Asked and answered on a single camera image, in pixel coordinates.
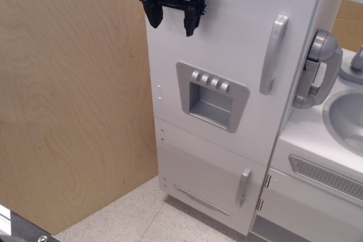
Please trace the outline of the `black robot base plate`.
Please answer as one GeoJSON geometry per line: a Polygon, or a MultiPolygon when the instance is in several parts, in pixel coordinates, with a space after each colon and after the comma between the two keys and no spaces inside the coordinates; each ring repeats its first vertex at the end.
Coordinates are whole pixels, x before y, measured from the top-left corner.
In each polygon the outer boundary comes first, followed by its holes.
{"type": "Polygon", "coordinates": [[[1,241],[59,241],[51,233],[1,205],[1,241]]]}

